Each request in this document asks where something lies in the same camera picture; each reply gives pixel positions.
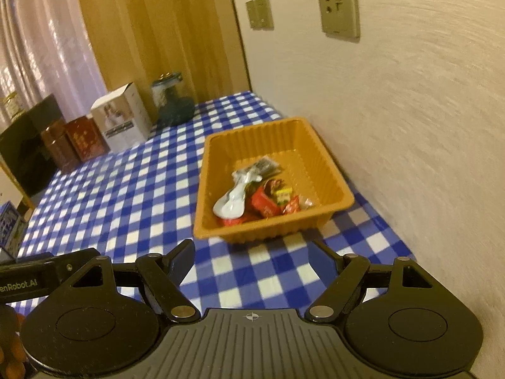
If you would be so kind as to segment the person's left hand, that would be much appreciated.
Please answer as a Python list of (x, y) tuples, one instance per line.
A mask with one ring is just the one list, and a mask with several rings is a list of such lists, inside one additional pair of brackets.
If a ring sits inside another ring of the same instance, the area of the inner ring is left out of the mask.
[(1, 378), (24, 378), (27, 360), (19, 337), (23, 316), (1, 305)]

